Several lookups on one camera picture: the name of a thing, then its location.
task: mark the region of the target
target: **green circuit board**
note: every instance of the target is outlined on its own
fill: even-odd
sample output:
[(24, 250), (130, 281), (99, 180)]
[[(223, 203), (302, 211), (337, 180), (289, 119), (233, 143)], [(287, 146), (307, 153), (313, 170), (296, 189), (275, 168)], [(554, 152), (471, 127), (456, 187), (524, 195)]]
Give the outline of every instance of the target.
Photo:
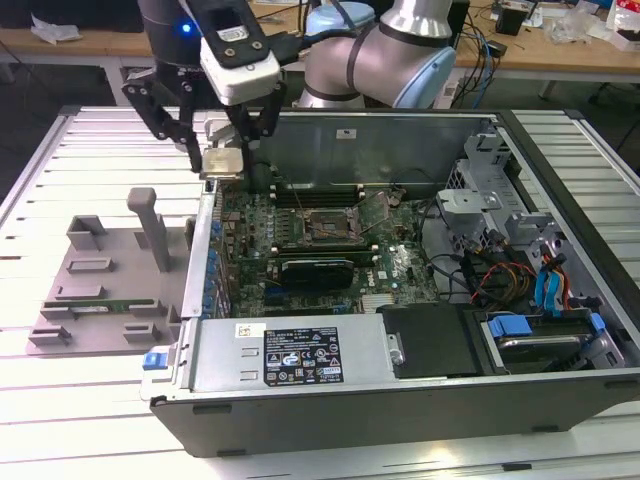
[[(419, 201), (390, 206), (390, 189), (366, 189), (366, 200), (350, 208), (278, 208), (268, 195), (228, 191), (222, 220), (230, 272), (232, 316), (364, 313), (362, 297), (388, 294), (394, 303), (437, 301), (435, 282), (415, 243)], [(348, 288), (286, 291), (280, 284), (285, 259), (274, 246), (318, 248), (305, 258), (373, 259), (355, 266)], [(340, 246), (366, 246), (361, 252), (341, 252)]]

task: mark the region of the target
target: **blue latch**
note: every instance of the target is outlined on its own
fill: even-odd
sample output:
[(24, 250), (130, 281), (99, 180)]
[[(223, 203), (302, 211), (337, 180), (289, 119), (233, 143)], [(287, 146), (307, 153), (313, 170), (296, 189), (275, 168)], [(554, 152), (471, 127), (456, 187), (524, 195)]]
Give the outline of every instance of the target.
[(533, 331), (524, 315), (499, 315), (489, 320), (493, 338), (531, 335)]
[(598, 335), (600, 335), (602, 332), (604, 332), (606, 330), (606, 325), (604, 323), (604, 320), (602, 319), (602, 317), (600, 316), (599, 313), (592, 313), (591, 314), (591, 324), (593, 325), (593, 328), (596, 329), (596, 333)]
[(164, 370), (168, 368), (168, 353), (148, 352), (144, 354), (142, 359), (142, 369), (147, 370)]

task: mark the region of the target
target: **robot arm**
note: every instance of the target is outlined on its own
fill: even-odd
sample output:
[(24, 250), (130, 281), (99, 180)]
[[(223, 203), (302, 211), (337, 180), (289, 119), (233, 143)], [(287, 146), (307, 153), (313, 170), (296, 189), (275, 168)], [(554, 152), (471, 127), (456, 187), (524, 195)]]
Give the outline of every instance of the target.
[[(306, 48), (313, 46), (300, 106), (309, 107), (350, 106), (344, 100), (361, 93), (397, 107), (427, 106), (447, 80), (455, 58), (451, 48), (443, 49), (451, 33), (446, 23), (451, 0), (396, 0), (380, 25), (362, 30), (353, 28), (343, 6), (322, 6), (312, 15), (333, 9), (329, 16), (342, 22), (325, 22), (305, 37), (265, 36), (246, 0), (138, 4), (157, 66), (129, 78), (123, 92), (156, 138), (170, 138), (189, 154), (194, 172), (202, 169), (192, 126), (195, 99), (200, 101), (211, 87), (216, 97), (212, 107), (224, 108), (247, 147), (273, 134), (286, 93), (279, 81), (280, 65), (296, 61)], [(180, 105), (177, 120), (157, 99), (158, 90)], [(246, 107), (254, 99), (264, 104), (257, 117)], [(250, 159), (245, 157), (247, 169)]]
[[(346, 5), (366, 21), (365, 9)], [(455, 62), (449, 46), (450, 7), (451, 0), (395, 0), (380, 23), (363, 26), (357, 39), (315, 45), (306, 60), (299, 106), (363, 106), (364, 94), (395, 108), (429, 107)], [(335, 28), (336, 18), (331, 7), (320, 7), (311, 13), (310, 28)]]
[[(285, 95), (280, 63), (297, 60), (302, 41), (267, 38), (246, 0), (139, 0), (156, 68), (130, 77), (123, 92), (159, 140), (170, 138), (200, 172), (202, 154), (192, 128), (195, 101), (215, 93), (212, 107), (226, 110), (243, 142), (270, 136)], [(178, 119), (162, 106), (162, 92), (180, 105)], [(264, 98), (251, 117), (246, 102)]]

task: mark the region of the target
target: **motherboard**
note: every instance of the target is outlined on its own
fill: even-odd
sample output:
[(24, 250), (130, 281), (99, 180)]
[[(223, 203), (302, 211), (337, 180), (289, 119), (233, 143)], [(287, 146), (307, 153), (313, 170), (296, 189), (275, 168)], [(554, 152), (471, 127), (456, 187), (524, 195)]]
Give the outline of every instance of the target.
[(211, 248), (228, 316), (374, 313), (438, 299), (416, 242), (423, 200), (363, 186), (221, 192), (222, 233)]

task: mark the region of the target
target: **power supply label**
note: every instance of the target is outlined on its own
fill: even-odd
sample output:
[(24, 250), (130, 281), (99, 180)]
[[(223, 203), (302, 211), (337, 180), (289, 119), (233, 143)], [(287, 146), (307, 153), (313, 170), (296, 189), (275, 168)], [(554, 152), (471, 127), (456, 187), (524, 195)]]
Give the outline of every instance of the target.
[(264, 383), (270, 387), (344, 382), (336, 327), (265, 330)]

